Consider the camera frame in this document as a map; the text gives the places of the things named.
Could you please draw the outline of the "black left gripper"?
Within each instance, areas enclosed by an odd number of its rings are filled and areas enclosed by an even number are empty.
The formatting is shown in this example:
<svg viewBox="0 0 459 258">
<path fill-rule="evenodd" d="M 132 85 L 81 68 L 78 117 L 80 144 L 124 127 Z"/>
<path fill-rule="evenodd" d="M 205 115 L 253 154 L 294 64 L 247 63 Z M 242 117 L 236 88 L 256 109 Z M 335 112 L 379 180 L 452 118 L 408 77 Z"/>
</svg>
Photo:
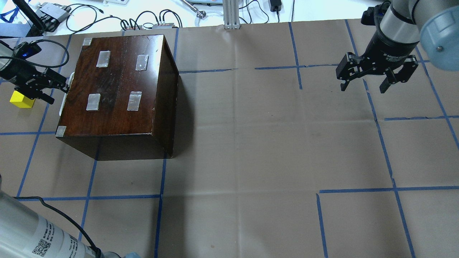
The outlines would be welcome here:
<svg viewBox="0 0 459 258">
<path fill-rule="evenodd" d="M 27 60 L 13 57 L 1 58 L 1 77 L 13 85 L 15 90 L 30 99 L 40 99 L 54 104 L 54 98 L 43 93 L 44 89 L 69 91 L 67 78 L 50 66 L 33 64 Z"/>
</svg>

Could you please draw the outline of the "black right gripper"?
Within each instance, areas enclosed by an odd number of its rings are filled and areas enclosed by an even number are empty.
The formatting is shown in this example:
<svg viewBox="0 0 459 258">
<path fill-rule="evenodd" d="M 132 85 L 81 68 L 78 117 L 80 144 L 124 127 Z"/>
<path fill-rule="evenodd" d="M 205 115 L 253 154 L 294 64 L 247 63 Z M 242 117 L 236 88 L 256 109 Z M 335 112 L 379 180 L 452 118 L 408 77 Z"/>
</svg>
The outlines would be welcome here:
<svg viewBox="0 0 459 258">
<path fill-rule="evenodd" d="M 380 32 L 374 33 L 364 54 L 358 56 L 347 52 L 336 68 L 336 78 L 341 80 L 341 91 L 345 91 L 351 80 L 366 75 L 385 75 L 380 93 L 385 93 L 396 83 L 406 83 L 418 67 L 412 51 L 414 43 L 400 43 L 389 39 Z"/>
</svg>

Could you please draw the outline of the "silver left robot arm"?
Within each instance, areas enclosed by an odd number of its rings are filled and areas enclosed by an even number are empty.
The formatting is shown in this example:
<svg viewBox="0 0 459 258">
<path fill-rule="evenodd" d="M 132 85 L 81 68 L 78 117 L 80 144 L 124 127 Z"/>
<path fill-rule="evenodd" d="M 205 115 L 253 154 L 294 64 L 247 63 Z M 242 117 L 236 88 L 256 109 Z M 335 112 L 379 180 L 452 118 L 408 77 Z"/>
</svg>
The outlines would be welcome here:
<svg viewBox="0 0 459 258">
<path fill-rule="evenodd" d="M 22 201 L 37 200 L 56 212 L 82 234 L 87 244 L 76 239 Z M 118 253 L 102 252 L 82 226 L 39 196 L 13 197 L 1 191 L 2 258 L 118 258 Z"/>
</svg>

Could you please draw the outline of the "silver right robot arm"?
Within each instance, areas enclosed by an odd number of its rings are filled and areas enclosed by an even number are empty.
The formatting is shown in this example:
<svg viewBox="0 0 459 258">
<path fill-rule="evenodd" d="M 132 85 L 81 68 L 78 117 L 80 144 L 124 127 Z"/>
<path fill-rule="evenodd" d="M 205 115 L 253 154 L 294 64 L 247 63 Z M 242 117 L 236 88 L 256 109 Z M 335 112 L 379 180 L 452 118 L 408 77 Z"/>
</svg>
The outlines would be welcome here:
<svg viewBox="0 0 459 258">
<path fill-rule="evenodd" d="M 363 25 L 376 31 L 361 56 L 348 52 L 336 68 L 341 91 L 365 75 L 384 75 L 380 93 L 396 83 L 406 83 L 418 60 L 412 51 L 421 44 L 438 69 L 458 70 L 459 6 L 457 0 L 386 0 L 369 7 Z"/>
</svg>

